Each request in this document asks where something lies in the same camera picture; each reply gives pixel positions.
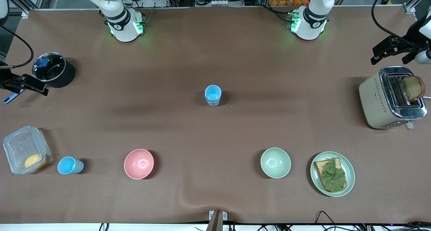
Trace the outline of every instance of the toaster lever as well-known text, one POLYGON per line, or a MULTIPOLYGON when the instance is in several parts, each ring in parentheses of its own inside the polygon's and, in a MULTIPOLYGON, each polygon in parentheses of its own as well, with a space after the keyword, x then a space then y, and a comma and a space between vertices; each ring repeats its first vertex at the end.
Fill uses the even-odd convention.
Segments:
POLYGON ((411 130, 411 129, 413 129, 413 123, 411 123, 410 121, 408 121, 408 122, 405 124, 405 127, 406 127, 407 129, 411 130))

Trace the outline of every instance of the black pot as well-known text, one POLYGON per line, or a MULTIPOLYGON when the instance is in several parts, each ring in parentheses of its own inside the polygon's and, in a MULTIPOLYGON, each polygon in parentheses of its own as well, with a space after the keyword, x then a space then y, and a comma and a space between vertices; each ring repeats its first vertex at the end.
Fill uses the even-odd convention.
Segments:
POLYGON ((45 53, 33 64, 33 76, 45 84, 61 88, 72 82, 75 68, 59 53, 45 53))

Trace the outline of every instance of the pink bowl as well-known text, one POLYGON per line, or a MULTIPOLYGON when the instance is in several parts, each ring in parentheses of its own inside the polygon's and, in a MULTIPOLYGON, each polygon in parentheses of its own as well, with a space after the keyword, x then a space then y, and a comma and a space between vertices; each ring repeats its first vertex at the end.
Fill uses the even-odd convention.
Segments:
POLYGON ((147 177, 153 170, 153 167, 154 159, 148 150, 133 150, 124 160, 124 171, 128 177, 134 180, 147 177))

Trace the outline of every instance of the clear plastic container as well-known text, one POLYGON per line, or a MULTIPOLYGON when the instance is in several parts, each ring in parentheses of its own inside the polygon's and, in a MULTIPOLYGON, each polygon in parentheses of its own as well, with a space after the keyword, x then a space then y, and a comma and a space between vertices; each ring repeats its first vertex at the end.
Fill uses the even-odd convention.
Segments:
POLYGON ((43 133, 32 126, 5 137, 3 148, 14 174, 33 173, 53 160, 43 133))

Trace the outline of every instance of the blue cup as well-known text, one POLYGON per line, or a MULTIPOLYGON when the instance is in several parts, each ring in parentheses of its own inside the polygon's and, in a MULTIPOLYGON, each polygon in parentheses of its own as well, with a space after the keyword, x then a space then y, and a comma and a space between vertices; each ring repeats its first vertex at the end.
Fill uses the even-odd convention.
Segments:
POLYGON ((217 85, 210 85, 205 89, 205 99, 210 106, 217 106, 220 103, 222 97, 222 90, 217 85))
POLYGON ((76 174, 84 169, 84 163, 81 160, 67 156, 58 162, 57 170, 60 174, 76 174))

